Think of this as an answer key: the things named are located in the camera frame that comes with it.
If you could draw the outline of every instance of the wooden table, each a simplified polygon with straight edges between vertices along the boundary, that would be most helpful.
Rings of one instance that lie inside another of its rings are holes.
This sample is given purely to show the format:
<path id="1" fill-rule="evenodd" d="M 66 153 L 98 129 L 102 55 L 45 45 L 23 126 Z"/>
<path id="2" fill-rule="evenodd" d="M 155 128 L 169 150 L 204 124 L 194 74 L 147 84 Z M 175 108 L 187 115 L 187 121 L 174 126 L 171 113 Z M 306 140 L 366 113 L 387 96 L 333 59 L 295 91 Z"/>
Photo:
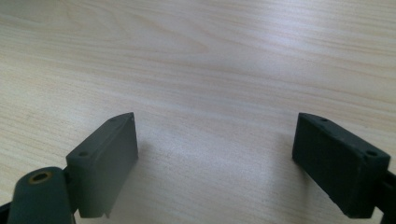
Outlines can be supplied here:
<path id="1" fill-rule="evenodd" d="M 396 172 L 395 21 L 393 0 L 1 0 L 0 201 L 133 111 L 111 219 L 78 223 L 379 223 L 345 217 L 291 148 L 317 114 Z"/>

